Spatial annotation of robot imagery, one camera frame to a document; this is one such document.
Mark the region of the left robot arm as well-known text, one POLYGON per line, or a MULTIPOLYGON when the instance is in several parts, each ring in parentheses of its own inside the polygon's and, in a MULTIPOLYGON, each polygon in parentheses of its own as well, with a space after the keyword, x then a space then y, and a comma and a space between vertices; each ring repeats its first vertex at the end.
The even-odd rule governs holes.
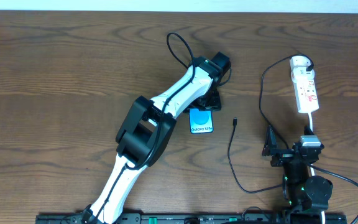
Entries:
POLYGON ((182 113, 203 115, 221 110, 217 88, 231 70, 228 56, 218 52, 212 59, 197 57, 184 76, 162 94, 133 102, 117 135, 117 155, 112 173, 99 198, 88 205, 82 223, 114 223, 121 216, 124 202, 140 174, 164 152, 182 113))

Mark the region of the blue Galaxy smartphone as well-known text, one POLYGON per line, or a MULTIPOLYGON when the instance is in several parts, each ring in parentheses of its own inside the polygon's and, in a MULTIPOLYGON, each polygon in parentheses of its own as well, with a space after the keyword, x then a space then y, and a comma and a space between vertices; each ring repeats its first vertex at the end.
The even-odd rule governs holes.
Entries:
POLYGON ((213 132, 213 118, 211 111, 191 109, 189 111, 191 134, 204 134, 213 132))

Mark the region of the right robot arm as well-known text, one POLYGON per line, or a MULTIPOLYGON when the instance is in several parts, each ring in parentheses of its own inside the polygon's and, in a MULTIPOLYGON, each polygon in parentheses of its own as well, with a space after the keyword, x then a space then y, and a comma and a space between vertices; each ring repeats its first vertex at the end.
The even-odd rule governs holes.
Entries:
POLYGON ((282 167, 283 194, 290 206, 281 214, 284 223, 324 223, 322 212, 328 209, 333 184, 318 175, 311 175, 309 165, 319 159, 324 145, 309 127, 290 149, 279 149, 273 127, 267 129, 263 156, 271 158, 272 167, 282 167))

